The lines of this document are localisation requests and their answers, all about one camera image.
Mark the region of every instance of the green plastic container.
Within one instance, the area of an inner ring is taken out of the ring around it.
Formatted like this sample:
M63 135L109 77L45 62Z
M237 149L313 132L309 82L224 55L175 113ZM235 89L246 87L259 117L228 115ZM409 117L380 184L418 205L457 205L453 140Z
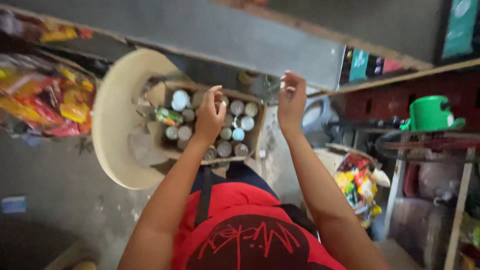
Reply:
M400 129L414 132L440 131L462 129L464 126L465 118L454 118L447 97L429 96L412 102L410 119Z

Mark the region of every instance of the hand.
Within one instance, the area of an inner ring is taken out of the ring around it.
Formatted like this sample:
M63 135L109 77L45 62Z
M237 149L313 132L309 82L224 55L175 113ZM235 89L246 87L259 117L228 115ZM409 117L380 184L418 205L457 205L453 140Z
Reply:
M285 138L301 135L301 119L307 103L305 79L291 71L285 71L280 79L285 87L278 97L278 123Z
M205 92L204 102L200 105L197 115L197 124L195 124L195 134L192 140L202 144L205 148L215 142L227 112L227 105L224 101L218 106L218 113L215 108L215 99L220 101L220 97L223 95L221 89L222 86L214 86Z

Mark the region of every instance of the beige round lid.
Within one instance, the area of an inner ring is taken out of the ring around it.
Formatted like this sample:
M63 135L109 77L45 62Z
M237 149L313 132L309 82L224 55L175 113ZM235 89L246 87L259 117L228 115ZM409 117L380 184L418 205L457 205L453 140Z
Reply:
M164 175L140 166L131 153L127 137L142 121L132 102L153 75L181 73L165 55L149 49L131 52L110 68L94 103L92 136L95 153L107 175L129 189L148 189Z

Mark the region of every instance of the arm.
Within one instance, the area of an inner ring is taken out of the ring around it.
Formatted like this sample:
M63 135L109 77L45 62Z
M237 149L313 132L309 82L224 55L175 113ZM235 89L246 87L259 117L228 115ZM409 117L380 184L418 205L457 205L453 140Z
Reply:
M146 204L120 259L118 270L163 270L169 267L173 239L200 162L223 124L226 105L222 103L217 114L214 104L215 97L221 96L221 88L215 86L205 94L195 126L196 132Z
M303 135L300 122L306 103L305 79L285 72L282 81L287 87L280 92L278 122L323 246L349 270L390 269Z

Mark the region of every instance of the red t-shirt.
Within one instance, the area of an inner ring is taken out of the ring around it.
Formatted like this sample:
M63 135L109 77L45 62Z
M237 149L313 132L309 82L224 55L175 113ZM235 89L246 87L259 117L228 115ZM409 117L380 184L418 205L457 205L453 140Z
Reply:
M172 269L339 269L311 233L274 205L270 193L243 183L212 187L208 220L194 227L200 191L189 196L175 236Z

